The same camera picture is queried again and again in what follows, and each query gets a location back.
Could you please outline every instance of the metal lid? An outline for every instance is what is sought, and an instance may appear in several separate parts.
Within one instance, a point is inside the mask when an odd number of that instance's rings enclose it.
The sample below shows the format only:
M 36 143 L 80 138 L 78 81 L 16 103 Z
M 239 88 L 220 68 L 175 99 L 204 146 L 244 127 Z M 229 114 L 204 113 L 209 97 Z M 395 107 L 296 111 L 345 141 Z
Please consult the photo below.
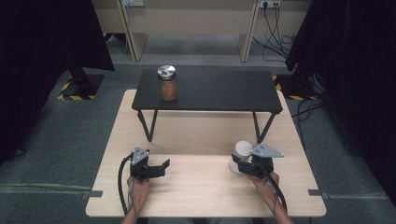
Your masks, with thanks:
M 158 78 L 162 80 L 171 80 L 176 76 L 176 69 L 172 65 L 163 65 L 158 68 Z

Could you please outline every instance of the glass jar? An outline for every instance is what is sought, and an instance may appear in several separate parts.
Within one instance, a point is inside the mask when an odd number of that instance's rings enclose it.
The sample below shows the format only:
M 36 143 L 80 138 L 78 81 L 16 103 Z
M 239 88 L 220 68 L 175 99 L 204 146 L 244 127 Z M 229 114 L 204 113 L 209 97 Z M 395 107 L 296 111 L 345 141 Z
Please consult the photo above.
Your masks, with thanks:
M 178 97 L 176 69 L 172 65 L 163 65 L 158 68 L 158 81 L 161 97 L 165 101 L 173 101 Z

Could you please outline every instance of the light wood tabletop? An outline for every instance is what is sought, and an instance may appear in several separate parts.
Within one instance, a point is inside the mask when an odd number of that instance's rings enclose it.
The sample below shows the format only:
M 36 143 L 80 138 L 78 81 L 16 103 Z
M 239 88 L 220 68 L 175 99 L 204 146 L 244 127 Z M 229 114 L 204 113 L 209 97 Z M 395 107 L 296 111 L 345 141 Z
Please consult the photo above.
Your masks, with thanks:
M 135 90 L 125 92 L 109 137 L 86 213 L 91 217 L 123 217 L 118 192 L 118 171 L 122 159 L 136 146 L 149 149 L 148 165 L 161 165 L 170 159 L 165 176 L 150 179 L 150 194 L 141 217 L 271 217 L 253 184 L 229 167 L 238 141 L 254 147 L 256 133 L 251 112 L 159 111 L 155 134 L 148 142 L 137 112 L 132 110 Z M 326 207 L 321 196 L 310 195 L 318 189 L 302 144 L 282 93 L 283 111 L 271 125 L 264 143 L 284 153 L 274 158 L 280 175 L 279 187 L 285 195 L 291 217 L 321 217 Z M 151 120 L 153 112 L 143 112 Z M 257 113 L 263 127 L 270 113 Z M 127 198 L 127 162 L 122 184 Z

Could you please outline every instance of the black metal leg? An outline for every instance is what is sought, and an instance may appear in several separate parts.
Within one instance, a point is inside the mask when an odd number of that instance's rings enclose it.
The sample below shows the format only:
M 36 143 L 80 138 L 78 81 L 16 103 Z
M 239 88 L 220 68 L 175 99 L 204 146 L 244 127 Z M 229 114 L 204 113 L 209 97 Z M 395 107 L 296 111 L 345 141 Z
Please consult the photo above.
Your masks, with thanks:
M 253 111 L 253 119 L 254 119 L 254 128 L 256 129 L 257 143 L 261 143 L 264 140 L 265 135 L 268 133 L 270 126 L 275 118 L 276 114 L 271 114 L 271 117 L 268 119 L 267 124 L 265 124 L 264 130 L 262 134 L 260 134 L 259 123 L 257 122 L 256 112 Z
M 152 118 L 151 122 L 151 129 L 149 131 L 148 125 L 146 124 L 145 117 L 143 117 L 142 110 L 137 110 L 137 117 L 139 118 L 140 122 L 143 125 L 143 129 L 145 130 L 146 137 L 149 142 L 152 140 L 152 135 L 154 135 L 154 127 L 155 121 L 157 120 L 158 110 L 154 110 L 154 117 Z

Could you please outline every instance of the black tabletop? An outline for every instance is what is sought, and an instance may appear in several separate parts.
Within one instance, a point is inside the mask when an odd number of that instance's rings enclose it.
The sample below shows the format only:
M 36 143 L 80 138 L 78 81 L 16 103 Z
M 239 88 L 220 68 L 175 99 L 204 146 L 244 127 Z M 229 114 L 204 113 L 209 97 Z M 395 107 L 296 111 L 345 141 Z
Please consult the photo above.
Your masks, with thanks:
M 143 71 L 132 109 L 259 111 L 278 114 L 282 105 L 271 73 L 176 70 L 178 98 L 161 99 L 156 69 Z

